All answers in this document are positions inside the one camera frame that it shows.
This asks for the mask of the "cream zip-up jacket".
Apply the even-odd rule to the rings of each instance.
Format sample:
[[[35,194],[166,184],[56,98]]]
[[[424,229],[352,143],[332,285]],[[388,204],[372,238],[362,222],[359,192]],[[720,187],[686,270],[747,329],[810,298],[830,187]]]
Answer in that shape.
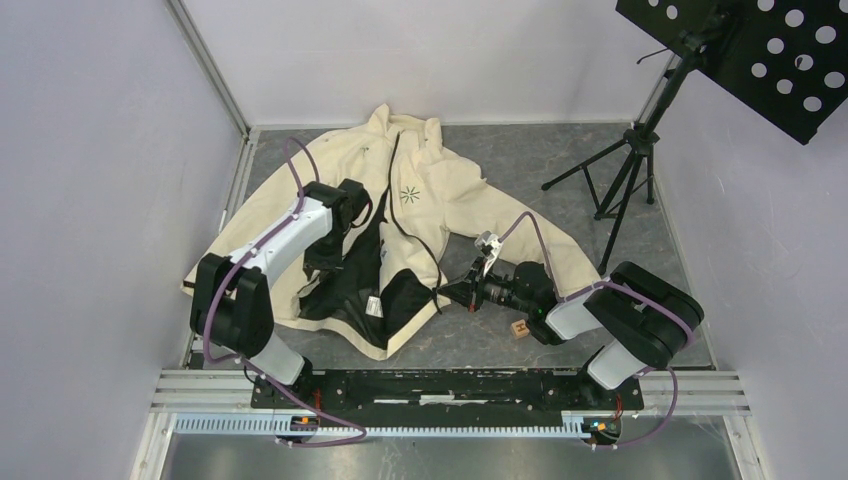
[[[444,279],[451,235],[504,236],[500,258],[547,263],[564,296],[599,278],[572,237],[539,214],[525,220],[525,204],[490,185],[478,164],[446,148],[437,119],[394,114],[387,105],[365,124],[326,132],[296,153],[291,167],[278,169],[245,201],[210,251],[226,255],[257,237],[287,212],[298,187],[315,179],[331,186],[358,181],[372,199],[367,226],[377,244],[367,257],[365,293],[379,293],[383,314],[363,329],[341,311],[309,313],[309,297],[297,296],[308,278],[295,262],[272,287],[274,318],[293,329],[335,333],[371,359],[395,354],[447,304],[433,291]]]

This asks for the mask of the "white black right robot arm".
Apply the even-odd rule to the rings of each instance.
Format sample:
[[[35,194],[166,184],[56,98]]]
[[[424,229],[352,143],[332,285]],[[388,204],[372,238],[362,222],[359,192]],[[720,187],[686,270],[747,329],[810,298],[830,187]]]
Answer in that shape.
[[[483,264],[477,258],[464,277],[440,287],[439,294],[471,312],[485,302],[522,312],[530,334],[545,345],[598,329],[612,336],[577,382],[580,400],[591,408],[606,406],[625,380],[666,369],[693,343],[705,317],[693,297],[630,261],[562,300],[542,263],[522,262],[512,276],[486,273]]]

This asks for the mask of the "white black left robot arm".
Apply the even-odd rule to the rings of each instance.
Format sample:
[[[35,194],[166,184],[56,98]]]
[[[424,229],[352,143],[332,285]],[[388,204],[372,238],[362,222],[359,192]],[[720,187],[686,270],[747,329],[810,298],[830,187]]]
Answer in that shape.
[[[296,260],[308,274],[340,269],[344,239],[369,204],[357,181],[312,181],[256,238],[227,255],[205,255],[193,283],[192,331],[277,381],[275,392],[288,406],[306,405],[314,394],[312,364],[275,333],[271,288]]]

